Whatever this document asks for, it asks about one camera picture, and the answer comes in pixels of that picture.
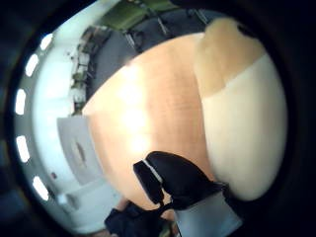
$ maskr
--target gray panel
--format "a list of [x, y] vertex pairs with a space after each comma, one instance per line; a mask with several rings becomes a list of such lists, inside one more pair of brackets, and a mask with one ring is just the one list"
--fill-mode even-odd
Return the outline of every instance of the gray panel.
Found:
[[79, 184], [86, 185], [103, 176], [87, 118], [59, 118], [57, 126], [64, 155]]

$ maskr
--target wooden surface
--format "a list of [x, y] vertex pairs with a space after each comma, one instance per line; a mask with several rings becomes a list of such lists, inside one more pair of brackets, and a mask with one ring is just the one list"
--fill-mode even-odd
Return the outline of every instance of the wooden surface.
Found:
[[114, 74], [83, 110], [106, 178], [123, 196], [147, 209], [154, 205], [132, 164], [150, 151], [187, 157], [213, 179], [193, 69], [201, 37], [172, 39], [140, 54]]

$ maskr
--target ceiling light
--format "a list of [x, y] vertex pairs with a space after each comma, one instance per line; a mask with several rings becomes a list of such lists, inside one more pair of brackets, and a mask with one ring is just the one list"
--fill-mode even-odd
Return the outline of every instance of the ceiling light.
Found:
[[16, 97], [16, 113], [20, 116], [24, 114], [27, 94], [23, 89], [19, 89]]
[[39, 63], [39, 57], [36, 55], [36, 54], [33, 54], [29, 61], [28, 61], [28, 64], [26, 66], [26, 74], [27, 76], [31, 77], [33, 72], [34, 72], [34, 69], [36, 69], [36, 66], [38, 65]]
[[40, 42], [40, 45], [39, 45], [40, 49], [45, 50], [51, 43], [51, 40], [52, 40], [52, 34], [46, 35]]
[[27, 139], [22, 135], [17, 137], [17, 146], [22, 162], [26, 163], [30, 159], [30, 153], [27, 145]]
[[42, 183], [39, 176], [35, 176], [33, 178], [33, 187], [36, 189], [42, 199], [48, 200], [48, 190], [46, 186]]

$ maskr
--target black object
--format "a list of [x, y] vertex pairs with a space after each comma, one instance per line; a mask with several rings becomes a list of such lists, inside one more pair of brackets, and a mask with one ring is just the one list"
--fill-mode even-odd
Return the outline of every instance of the black object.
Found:
[[[224, 189], [222, 184], [210, 181], [204, 172], [186, 158], [172, 153], [153, 151], [146, 157], [146, 161], [162, 178], [162, 188], [171, 195], [172, 207], [174, 209], [184, 209], [190, 205], [211, 196]], [[142, 162], [134, 164], [134, 167], [147, 166]], [[139, 170], [135, 174], [145, 189], [150, 199], [154, 199], [161, 193], [160, 186], [157, 186], [152, 179], [155, 177], [151, 174], [139, 175]]]
[[149, 199], [155, 204], [162, 203], [164, 194], [161, 191], [161, 185], [145, 163], [137, 162], [133, 165], [133, 171]]
[[105, 225], [119, 237], [158, 237], [168, 222], [160, 217], [165, 208], [148, 211], [131, 202], [125, 210], [112, 209]]

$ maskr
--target wooden table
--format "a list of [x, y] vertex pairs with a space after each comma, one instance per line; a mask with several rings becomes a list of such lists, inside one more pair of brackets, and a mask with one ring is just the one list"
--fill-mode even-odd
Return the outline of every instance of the wooden table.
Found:
[[187, 157], [213, 179], [193, 67], [201, 37], [171, 39], [138, 55], [107, 80], [83, 110], [106, 178], [146, 209], [154, 205], [132, 164], [150, 151]]

